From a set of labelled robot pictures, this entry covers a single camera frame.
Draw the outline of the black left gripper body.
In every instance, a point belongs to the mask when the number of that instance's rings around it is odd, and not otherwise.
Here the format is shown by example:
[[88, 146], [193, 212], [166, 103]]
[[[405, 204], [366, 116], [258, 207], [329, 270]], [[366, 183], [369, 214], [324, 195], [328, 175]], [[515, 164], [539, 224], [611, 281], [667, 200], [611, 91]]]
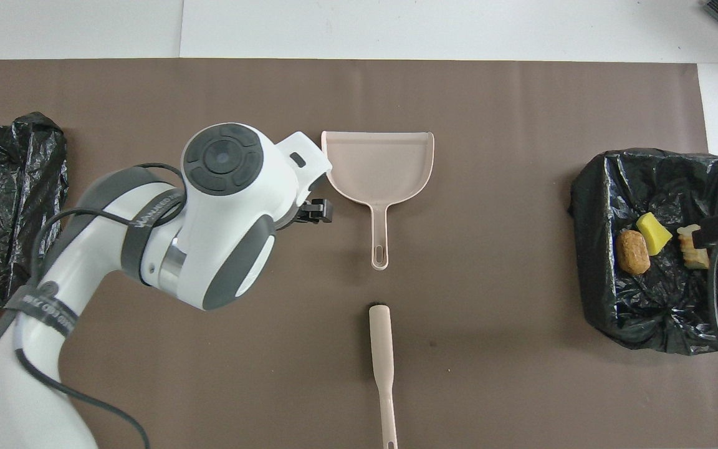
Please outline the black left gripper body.
[[291, 205], [287, 213], [282, 218], [274, 222], [275, 230], [288, 228], [294, 223], [310, 222], [310, 211], [307, 209], [309, 205], [310, 202], [308, 201], [303, 201], [301, 205]]

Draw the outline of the brown table mat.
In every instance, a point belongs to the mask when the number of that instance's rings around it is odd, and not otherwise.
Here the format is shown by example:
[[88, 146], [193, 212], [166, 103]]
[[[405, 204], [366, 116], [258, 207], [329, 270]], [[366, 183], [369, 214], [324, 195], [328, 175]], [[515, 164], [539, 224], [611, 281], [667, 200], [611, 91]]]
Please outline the brown table mat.
[[586, 323], [570, 184], [595, 155], [706, 152], [693, 64], [461, 60], [0, 60], [0, 125], [68, 139], [69, 198], [205, 126], [431, 132], [427, 187], [388, 215], [323, 181], [245, 298], [203, 312], [120, 273], [62, 349], [62, 380], [152, 449], [381, 446], [368, 305], [391, 309], [397, 435], [411, 449], [718, 447], [718, 352], [628, 350]]

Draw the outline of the black bag lined bin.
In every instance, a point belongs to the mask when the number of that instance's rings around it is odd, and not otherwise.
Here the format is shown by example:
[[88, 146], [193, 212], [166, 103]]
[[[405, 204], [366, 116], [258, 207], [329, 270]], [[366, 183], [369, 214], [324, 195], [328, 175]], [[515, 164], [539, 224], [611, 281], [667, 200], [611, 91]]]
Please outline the black bag lined bin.
[[44, 254], [58, 225], [41, 227], [62, 210], [69, 181], [67, 140], [59, 125], [32, 112], [0, 125], [0, 308], [31, 275], [32, 247]]
[[[598, 154], [570, 188], [586, 321], [627, 349], [699, 355], [718, 351], [709, 277], [687, 268], [672, 238], [641, 274], [622, 270], [615, 241], [647, 213], [676, 234], [718, 215], [718, 156], [630, 148]], [[716, 261], [718, 282], [718, 260]]]

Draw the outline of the beige brush black bristles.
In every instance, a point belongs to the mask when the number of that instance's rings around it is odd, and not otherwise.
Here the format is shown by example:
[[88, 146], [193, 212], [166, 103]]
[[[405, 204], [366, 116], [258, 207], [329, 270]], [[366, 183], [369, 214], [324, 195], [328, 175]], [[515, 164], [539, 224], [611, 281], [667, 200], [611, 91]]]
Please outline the beige brush black bristles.
[[384, 449], [398, 449], [393, 400], [394, 349], [390, 308], [382, 303], [368, 308], [371, 366], [377, 386], [381, 412], [381, 434]]

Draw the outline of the pink plastic dustpan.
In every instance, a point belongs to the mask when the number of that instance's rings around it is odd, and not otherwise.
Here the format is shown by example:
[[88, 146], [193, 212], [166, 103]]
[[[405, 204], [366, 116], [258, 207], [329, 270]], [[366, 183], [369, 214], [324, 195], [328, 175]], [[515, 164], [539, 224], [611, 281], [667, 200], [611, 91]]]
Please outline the pink plastic dustpan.
[[321, 145], [332, 165], [327, 176], [334, 190], [370, 210], [371, 267], [387, 269], [388, 210], [428, 184], [435, 160], [434, 134], [324, 131]]

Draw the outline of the small yellow sponge wedge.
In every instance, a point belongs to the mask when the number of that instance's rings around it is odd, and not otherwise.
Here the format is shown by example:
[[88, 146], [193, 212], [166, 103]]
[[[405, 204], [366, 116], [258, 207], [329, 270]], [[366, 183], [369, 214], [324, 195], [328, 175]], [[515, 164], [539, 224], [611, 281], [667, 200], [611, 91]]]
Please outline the small yellow sponge wedge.
[[673, 238], [673, 234], [651, 212], [641, 215], [636, 220], [636, 228], [646, 242], [649, 256], [658, 255]]

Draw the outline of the brown fried bun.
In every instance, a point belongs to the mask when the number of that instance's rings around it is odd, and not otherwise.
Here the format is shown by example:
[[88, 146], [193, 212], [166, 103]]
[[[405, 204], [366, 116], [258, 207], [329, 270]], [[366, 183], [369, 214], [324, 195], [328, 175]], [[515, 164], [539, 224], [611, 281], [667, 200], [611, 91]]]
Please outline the brown fried bun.
[[646, 239], [635, 230], [624, 230], [615, 241], [616, 261], [619, 267], [630, 275], [641, 275], [651, 266]]

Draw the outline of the pale bread chunk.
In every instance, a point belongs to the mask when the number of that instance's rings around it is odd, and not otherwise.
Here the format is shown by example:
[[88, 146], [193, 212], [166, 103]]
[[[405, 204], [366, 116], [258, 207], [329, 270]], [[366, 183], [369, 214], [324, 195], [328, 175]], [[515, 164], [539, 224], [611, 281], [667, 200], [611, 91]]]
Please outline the pale bread chunk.
[[704, 269], [710, 268], [709, 253], [704, 248], [696, 248], [694, 245], [693, 233], [701, 230], [700, 225], [690, 224], [676, 230], [678, 240], [680, 242], [680, 249], [683, 256], [684, 266], [689, 269]]

